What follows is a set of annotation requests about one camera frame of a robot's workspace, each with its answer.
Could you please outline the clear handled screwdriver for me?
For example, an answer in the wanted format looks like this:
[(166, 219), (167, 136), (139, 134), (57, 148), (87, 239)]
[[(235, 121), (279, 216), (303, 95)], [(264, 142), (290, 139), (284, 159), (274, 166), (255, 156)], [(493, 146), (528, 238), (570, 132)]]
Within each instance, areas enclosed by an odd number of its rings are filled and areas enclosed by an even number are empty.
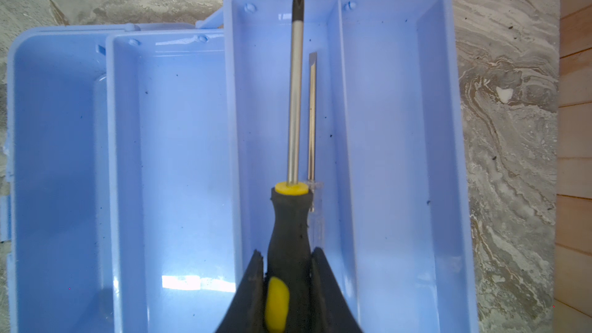
[(309, 116), (308, 116), (308, 186), (314, 200), (308, 217), (311, 248), (321, 247), (324, 242), (322, 217), (322, 183), (316, 180), (316, 122), (317, 122), (317, 74), (318, 54), (309, 55)]

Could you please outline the white blue tool box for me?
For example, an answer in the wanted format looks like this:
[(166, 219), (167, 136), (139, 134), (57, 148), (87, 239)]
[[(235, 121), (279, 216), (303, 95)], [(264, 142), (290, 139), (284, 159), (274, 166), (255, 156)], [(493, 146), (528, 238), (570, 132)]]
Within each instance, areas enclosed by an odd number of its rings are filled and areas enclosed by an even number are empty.
[[(13, 332), (213, 332), (288, 169), (292, 0), (30, 29), (7, 62)], [(319, 248), (365, 332), (476, 332), (452, 0), (305, 0)]]

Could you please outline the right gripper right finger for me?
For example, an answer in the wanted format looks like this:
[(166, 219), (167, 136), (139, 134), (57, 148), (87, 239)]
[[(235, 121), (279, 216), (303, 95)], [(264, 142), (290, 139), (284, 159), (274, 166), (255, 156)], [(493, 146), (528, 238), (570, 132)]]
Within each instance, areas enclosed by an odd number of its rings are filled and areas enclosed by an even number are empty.
[(362, 333), (321, 248), (311, 254), (311, 332)]

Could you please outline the black yellow large screwdriver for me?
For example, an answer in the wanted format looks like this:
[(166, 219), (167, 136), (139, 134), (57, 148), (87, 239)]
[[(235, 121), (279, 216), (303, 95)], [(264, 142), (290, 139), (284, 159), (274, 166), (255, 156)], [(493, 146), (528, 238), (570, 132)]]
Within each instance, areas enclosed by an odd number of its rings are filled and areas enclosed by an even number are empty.
[(311, 249), (308, 212), (313, 193), (298, 179), (305, 0), (293, 0), (288, 119), (288, 174), (271, 191), (274, 228), (268, 246), (265, 325), (269, 332), (310, 328)]

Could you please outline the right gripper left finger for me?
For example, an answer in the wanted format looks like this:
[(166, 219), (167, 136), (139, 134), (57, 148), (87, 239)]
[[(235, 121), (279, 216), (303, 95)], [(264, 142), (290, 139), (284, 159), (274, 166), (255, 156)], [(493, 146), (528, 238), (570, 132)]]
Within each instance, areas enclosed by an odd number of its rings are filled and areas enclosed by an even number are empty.
[(255, 250), (216, 333), (264, 331), (264, 263)]

